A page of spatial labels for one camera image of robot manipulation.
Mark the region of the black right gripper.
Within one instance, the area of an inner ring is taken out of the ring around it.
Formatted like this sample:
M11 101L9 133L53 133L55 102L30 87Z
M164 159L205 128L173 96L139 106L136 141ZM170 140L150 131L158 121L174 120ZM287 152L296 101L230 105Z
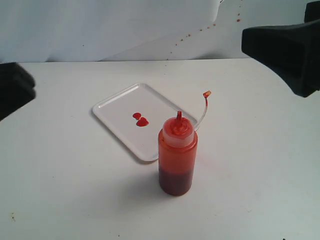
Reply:
M275 72L300 97L320 89L320 1L306 4L304 22L242 32L241 50Z

